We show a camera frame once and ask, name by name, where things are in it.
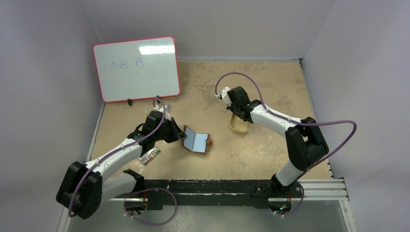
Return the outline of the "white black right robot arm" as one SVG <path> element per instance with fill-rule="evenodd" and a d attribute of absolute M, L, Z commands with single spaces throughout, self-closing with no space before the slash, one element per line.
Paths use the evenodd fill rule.
<path fill-rule="evenodd" d="M 264 126 L 286 140 L 288 162 L 271 178 L 271 190 L 279 197 L 291 189 L 298 177 L 329 153 L 329 148 L 315 119 L 290 117 L 250 100 L 242 87 L 222 89 L 220 97 L 234 115 L 245 122 Z"/>

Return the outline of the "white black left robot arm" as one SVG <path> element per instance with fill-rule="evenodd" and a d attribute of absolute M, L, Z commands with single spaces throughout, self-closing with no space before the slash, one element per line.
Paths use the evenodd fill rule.
<path fill-rule="evenodd" d="M 150 190 L 142 175 L 130 169 L 118 177 L 116 171 L 133 160 L 145 161 L 156 142 L 173 143 L 186 138 L 174 118 L 165 111 L 151 111 L 126 139 L 103 156 L 86 163 L 69 165 L 56 195 L 58 203 L 68 209 L 68 216 L 87 219 L 101 203 L 118 195 L 140 197 Z"/>

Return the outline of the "brown leather card holder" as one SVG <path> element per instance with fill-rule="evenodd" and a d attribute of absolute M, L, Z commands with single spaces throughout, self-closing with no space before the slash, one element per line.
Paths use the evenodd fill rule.
<path fill-rule="evenodd" d="M 183 128 L 183 132 L 186 137 L 181 140 L 181 145 L 193 153 L 206 155 L 213 145 L 209 133 L 194 132 L 186 125 Z"/>

